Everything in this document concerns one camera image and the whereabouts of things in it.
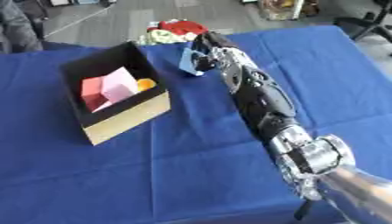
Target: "silver metal cylinder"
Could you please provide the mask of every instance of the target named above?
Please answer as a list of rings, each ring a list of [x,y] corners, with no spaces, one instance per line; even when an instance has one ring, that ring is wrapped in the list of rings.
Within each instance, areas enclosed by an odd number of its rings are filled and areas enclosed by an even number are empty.
[[[354,223],[392,223],[392,183],[341,166],[320,177],[319,189],[334,207]]]

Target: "red block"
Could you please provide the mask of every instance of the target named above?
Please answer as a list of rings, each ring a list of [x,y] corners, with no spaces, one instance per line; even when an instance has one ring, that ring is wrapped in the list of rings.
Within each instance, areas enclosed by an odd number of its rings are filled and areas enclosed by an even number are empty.
[[[88,78],[81,83],[81,99],[91,112],[107,101],[105,96],[101,94],[101,89],[102,77]]]

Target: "pink block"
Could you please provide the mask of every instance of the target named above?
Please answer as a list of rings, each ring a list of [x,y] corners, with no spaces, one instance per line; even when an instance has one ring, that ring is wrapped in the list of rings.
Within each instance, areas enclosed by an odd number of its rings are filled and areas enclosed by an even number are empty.
[[[137,81],[121,67],[103,77],[101,92],[111,103],[117,103],[138,93]]]
[[[102,77],[84,79],[80,96],[90,111],[99,108],[107,99],[101,94]]]

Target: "cardboard box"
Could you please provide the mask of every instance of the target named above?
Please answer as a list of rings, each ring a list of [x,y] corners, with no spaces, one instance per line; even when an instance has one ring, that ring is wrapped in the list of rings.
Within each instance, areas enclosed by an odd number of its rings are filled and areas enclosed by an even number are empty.
[[[130,98],[91,113],[81,99],[81,82],[125,67],[136,79],[150,78],[157,85]],[[80,126],[97,145],[170,109],[169,94],[149,61],[131,42],[95,53],[61,67],[66,91]]]

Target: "person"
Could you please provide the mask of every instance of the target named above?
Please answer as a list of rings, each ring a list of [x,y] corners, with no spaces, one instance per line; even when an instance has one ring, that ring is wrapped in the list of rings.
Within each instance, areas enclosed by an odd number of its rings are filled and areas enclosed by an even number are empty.
[[[3,34],[1,50],[4,53],[43,49],[29,19],[13,0],[0,0],[0,29]]]

